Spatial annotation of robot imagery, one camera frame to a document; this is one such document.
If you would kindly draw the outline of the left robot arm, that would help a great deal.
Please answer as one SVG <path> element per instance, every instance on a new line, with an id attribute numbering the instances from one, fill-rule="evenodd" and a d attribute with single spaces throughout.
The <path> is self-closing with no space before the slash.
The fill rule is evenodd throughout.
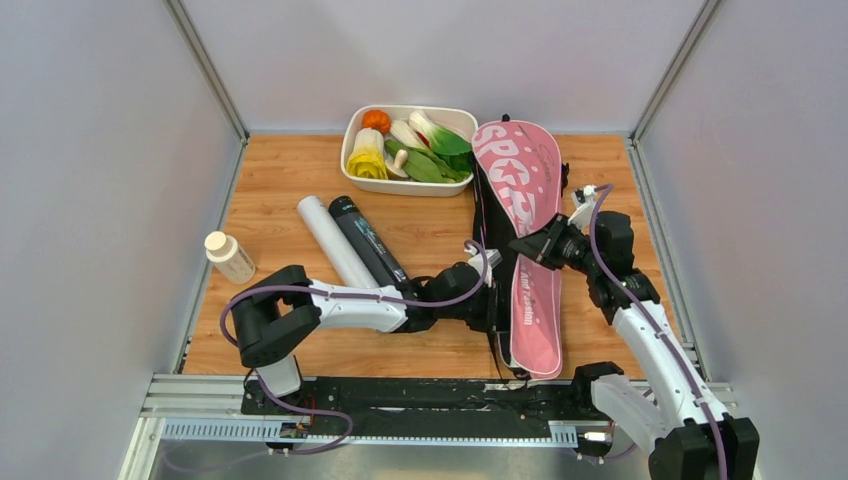
<path id="1" fill-rule="evenodd" d="M 256 371 L 268 386 L 269 403 L 288 415 L 306 399 L 293 352 L 314 331 L 412 334 L 443 319 L 463 320 L 483 331 L 491 287 L 489 267 L 466 262 L 435 277 L 379 288 L 327 284 L 308 278 L 303 266 L 291 265 L 233 297 L 221 320 L 234 328 L 222 332 L 238 348 L 242 366 Z"/>

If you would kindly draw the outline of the black racket bag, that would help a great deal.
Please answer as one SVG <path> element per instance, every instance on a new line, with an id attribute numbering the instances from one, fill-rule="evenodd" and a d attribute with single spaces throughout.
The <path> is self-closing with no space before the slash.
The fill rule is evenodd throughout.
<path id="1" fill-rule="evenodd" d="M 473 239 L 500 251 L 484 313 L 468 321 L 488 336 L 494 358 L 520 379 L 553 379 L 562 372 L 562 275 L 509 247 L 561 212 L 569 167 L 544 161 L 497 160 L 475 165 Z"/>

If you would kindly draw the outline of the white shuttlecock tube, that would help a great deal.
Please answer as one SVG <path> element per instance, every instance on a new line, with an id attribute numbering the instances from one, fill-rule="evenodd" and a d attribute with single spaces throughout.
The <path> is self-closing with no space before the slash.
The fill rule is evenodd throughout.
<path id="1" fill-rule="evenodd" d="M 298 214 L 345 286 L 377 288 L 379 284 L 317 196 L 301 199 Z"/>

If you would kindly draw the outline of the pink racket bag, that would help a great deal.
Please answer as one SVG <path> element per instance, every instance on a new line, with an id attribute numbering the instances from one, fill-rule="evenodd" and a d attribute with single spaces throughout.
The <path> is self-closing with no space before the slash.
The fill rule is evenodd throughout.
<path id="1" fill-rule="evenodd" d="M 534 380 L 560 375 L 562 276 L 510 242 L 541 231 L 561 211 L 562 158 L 557 141 L 528 121 L 492 121 L 473 134 L 475 234 L 502 259 L 492 270 L 497 343 L 505 363 Z"/>

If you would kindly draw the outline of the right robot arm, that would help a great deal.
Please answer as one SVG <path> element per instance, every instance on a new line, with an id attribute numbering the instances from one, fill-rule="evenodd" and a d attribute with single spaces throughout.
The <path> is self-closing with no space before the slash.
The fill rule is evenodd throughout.
<path id="1" fill-rule="evenodd" d="M 584 418 L 601 413 L 648 458 L 653 479 L 751 479 L 760 435 L 710 390 L 669 325 L 658 291 L 634 265 L 628 215 L 602 211 L 582 231 L 556 215 L 540 231 L 511 241 L 523 259 L 585 275 L 589 296 L 625 340 L 654 397 L 648 399 L 611 362 L 576 368 L 570 392 Z"/>

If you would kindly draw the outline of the black shuttlecock tube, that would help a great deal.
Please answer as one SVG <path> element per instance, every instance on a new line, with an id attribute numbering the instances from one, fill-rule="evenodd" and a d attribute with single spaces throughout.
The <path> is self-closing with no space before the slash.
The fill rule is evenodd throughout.
<path id="1" fill-rule="evenodd" d="M 404 268 L 349 196 L 332 200 L 328 212 L 379 286 L 409 282 Z"/>

